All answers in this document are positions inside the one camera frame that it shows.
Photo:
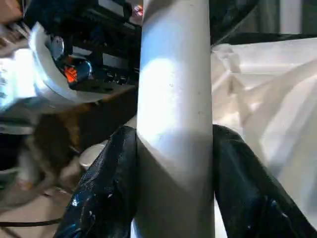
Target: white pole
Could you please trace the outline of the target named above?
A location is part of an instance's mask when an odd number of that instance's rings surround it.
[[[208,0],[145,0],[138,238],[212,238]]]

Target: black cable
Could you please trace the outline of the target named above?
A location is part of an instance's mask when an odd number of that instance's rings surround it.
[[[60,223],[61,218],[44,222],[0,222],[0,227],[43,227]]]

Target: black machine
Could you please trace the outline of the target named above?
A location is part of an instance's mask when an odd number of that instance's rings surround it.
[[[125,1],[33,0],[24,20],[47,31],[47,47],[71,89],[109,93],[109,85],[138,81],[141,26],[129,22],[132,13]]]

